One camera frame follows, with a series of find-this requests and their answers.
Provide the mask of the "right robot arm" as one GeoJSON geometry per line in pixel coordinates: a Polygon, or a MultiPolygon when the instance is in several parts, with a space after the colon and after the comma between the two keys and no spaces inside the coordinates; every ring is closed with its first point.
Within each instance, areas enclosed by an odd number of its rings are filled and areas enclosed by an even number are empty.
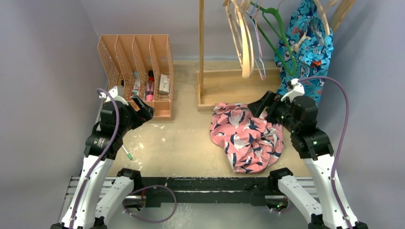
{"type": "Polygon", "coordinates": [[[282,100],[278,94],[268,91],[247,107],[254,117],[265,111],[265,120],[281,124],[290,132],[292,146],[310,172],[319,200],[286,167],[270,172],[269,190],[287,196],[304,216],[309,229],[366,229],[367,224],[357,219],[342,189],[331,141],[317,128],[315,101],[304,95],[282,100]]]}

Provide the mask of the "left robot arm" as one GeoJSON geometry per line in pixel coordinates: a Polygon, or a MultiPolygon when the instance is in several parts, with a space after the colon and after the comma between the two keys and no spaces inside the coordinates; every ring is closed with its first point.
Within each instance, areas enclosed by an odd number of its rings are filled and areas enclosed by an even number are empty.
{"type": "Polygon", "coordinates": [[[51,225],[53,229],[106,229],[113,212],[127,194],[137,195],[142,190],[140,172],[123,168],[118,180],[107,194],[100,198],[108,171],[123,146],[125,134],[154,117],[154,108],[137,95],[132,101],[138,109],[119,95],[106,95],[99,121],[85,141],[83,166],[73,199],[62,220],[51,225]]]}

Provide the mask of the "pink shark print shorts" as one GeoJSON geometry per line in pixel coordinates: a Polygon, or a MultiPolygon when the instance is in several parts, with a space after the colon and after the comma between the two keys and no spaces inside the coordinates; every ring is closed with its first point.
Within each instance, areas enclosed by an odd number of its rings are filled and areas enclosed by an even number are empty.
{"type": "Polygon", "coordinates": [[[219,103],[213,108],[210,137],[224,150],[233,172],[261,173],[274,165],[284,149],[283,127],[254,117],[246,104],[219,103]]]}

